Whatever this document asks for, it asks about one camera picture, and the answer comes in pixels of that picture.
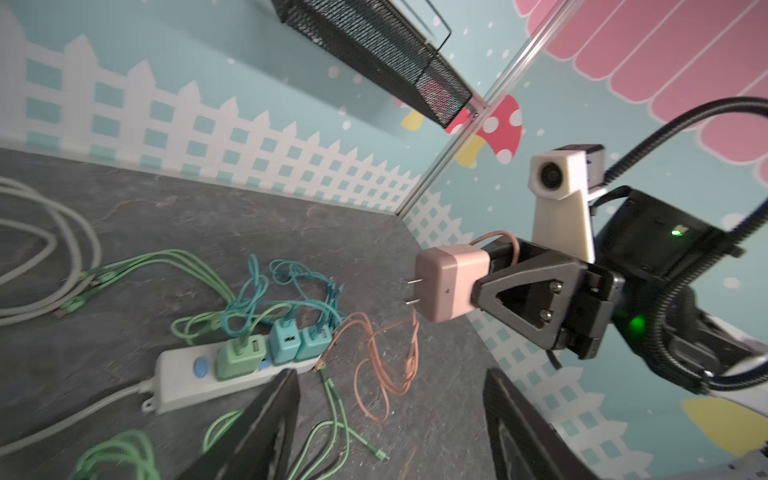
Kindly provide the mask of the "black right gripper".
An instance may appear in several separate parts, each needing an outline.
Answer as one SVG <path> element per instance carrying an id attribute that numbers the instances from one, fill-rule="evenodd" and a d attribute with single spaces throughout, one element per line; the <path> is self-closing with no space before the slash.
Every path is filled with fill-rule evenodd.
<path id="1" fill-rule="evenodd" d="M 544 350 L 593 359 L 625 286 L 622 274 L 538 245 L 477 280 L 474 306 Z"/>

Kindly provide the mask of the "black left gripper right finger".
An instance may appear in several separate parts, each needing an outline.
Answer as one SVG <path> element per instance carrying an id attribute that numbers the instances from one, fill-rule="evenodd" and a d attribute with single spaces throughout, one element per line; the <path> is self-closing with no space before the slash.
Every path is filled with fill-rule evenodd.
<path id="1" fill-rule="evenodd" d="M 483 405 L 498 479 L 596 477 L 499 368 L 486 371 Z"/>

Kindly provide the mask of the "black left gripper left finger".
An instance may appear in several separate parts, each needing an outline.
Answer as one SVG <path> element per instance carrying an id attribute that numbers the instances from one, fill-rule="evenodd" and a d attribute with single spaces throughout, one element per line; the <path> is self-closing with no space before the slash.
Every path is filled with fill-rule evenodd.
<path id="1" fill-rule="evenodd" d="M 286 479 L 300 403 L 298 373 L 271 380 L 182 479 Z"/>

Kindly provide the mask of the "green plug adapter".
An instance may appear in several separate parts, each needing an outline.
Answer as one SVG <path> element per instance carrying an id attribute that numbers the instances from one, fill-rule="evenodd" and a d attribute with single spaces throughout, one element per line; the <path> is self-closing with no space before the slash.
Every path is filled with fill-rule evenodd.
<path id="1" fill-rule="evenodd" d="M 217 352 L 216 378 L 224 381 L 254 373 L 260 368 L 266 356 L 267 346 L 264 335 L 229 339 Z"/>

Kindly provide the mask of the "pink plug adapter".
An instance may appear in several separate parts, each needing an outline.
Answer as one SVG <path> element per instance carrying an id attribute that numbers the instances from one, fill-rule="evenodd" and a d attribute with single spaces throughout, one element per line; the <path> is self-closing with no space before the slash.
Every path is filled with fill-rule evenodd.
<path id="1" fill-rule="evenodd" d="M 413 287 L 404 300 L 416 313 L 433 323 L 442 323 L 476 309 L 471 295 L 474 284 L 491 271 L 491 256 L 480 247 L 486 240 L 503 238 L 512 246 L 512 264 L 518 261 L 518 239 L 506 231 L 493 231 L 468 244 L 436 246 L 416 255 L 414 275 L 406 283 Z"/>

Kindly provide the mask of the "small white blue power strip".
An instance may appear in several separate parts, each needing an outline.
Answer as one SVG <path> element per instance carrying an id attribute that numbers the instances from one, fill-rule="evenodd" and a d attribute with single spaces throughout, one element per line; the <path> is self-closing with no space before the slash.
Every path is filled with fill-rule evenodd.
<path id="1" fill-rule="evenodd" d="M 141 405 L 144 413 L 164 414 L 267 384 L 284 370 L 310 371 L 316 357 L 276 364 L 265 336 L 250 338 L 255 355 L 243 369 L 242 363 L 229 361 L 234 352 L 230 342 L 177 348 L 162 352 L 156 360 L 154 376 L 141 388 L 150 397 Z"/>

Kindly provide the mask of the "teal plug adapter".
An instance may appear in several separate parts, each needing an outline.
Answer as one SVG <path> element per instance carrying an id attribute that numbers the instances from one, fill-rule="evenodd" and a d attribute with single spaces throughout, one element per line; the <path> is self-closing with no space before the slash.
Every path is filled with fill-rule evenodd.
<path id="1" fill-rule="evenodd" d="M 273 365 L 292 362 L 301 345 L 296 320 L 288 318 L 275 321 L 272 324 L 268 342 Z"/>
<path id="2" fill-rule="evenodd" d="M 317 358 L 324 353 L 333 339 L 332 330 L 327 325 L 313 325 L 299 332 L 299 349 L 296 361 Z"/>

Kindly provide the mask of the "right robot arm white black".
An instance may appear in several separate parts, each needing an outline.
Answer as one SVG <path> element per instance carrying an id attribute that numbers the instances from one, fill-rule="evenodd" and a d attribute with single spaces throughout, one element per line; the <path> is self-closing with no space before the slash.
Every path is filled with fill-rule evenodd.
<path id="1" fill-rule="evenodd" d="M 767 222 L 758 206 L 714 227 L 618 178 L 688 127 L 725 114 L 765 117 L 767 102 L 731 97 L 688 110 L 612 166 L 600 144 L 570 144 L 531 160 L 533 238 L 491 233 L 473 246 L 487 266 L 467 276 L 469 304 L 546 351 L 595 357 L 614 325 L 659 377 L 697 395 L 767 411 L 767 350 L 701 310 L 693 282 Z"/>

